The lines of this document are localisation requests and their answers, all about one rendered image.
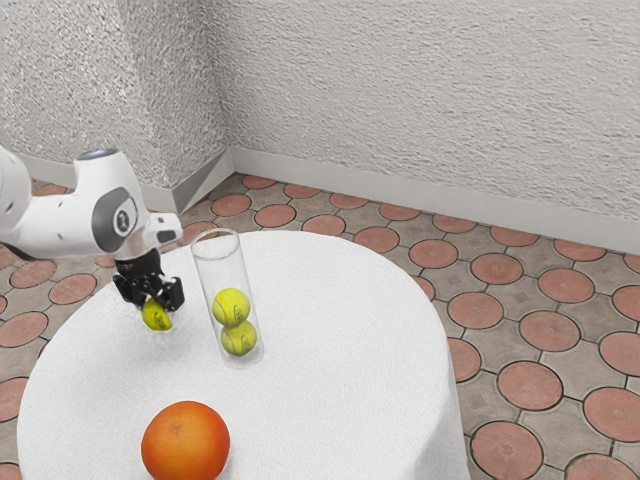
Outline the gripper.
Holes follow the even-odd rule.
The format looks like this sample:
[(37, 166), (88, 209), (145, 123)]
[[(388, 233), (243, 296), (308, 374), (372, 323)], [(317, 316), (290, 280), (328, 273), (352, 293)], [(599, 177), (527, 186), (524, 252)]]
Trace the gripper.
[(135, 259), (117, 260), (116, 267), (113, 276), (116, 288), (126, 302), (137, 308), (144, 306), (147, 296), (152, 296), (166, 312), (176, 312), (184, 304), (182, 281), (164, 274), (158, 250)]

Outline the orange grapefruit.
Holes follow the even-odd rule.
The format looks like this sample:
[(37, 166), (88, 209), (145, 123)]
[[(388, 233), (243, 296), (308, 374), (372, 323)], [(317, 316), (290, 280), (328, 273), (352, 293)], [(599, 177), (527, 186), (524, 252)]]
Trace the orange grapefruit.
[(230, 451), (230, 434), (209, 406), (181, 401), (161, 410), (141, 440), (143, 464), (154, 480), (216, 480)]

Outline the clear plastic tube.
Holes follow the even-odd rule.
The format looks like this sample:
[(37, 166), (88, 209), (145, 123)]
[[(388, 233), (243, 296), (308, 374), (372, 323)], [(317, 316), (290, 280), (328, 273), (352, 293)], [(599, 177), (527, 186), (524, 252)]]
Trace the clear plastic tube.
[(256, 365), (264, 345), (239, 234), (213, 228), (190, 249), (223, 362), (235, 369)]

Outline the yellow tennis ball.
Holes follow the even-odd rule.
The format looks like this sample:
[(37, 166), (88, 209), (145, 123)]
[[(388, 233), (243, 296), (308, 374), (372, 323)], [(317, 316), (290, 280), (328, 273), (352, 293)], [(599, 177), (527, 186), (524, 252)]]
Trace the yellow tennis ball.
[(144, 324), (152, 331), (169, 331), (173, 327), (165, 309), (152, 297), (145, 301), (141, 316)]
[(245, 320), (237, 326), (224, 327), (221, 331), (220, 341), (228, 354), (243, 356), (255, 348), (258, 342), (258, 333), (255, 326)]
[(248, 295), (237, 288), (226, 288), (215, 296), (211, 311), (224, 327), (234, 327), (248, 319), (251, 303)]

